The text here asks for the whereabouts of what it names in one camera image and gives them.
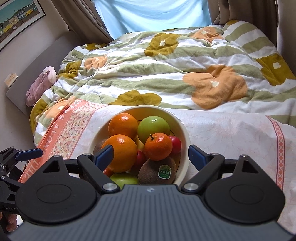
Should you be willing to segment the operator hand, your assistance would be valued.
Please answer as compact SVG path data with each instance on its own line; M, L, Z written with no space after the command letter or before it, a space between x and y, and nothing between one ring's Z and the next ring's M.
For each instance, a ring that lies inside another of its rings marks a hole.
M17 227L17 216L15 214L3 214L1 212L1 219L4 219L8 222L6 225L7 232L13 232Z

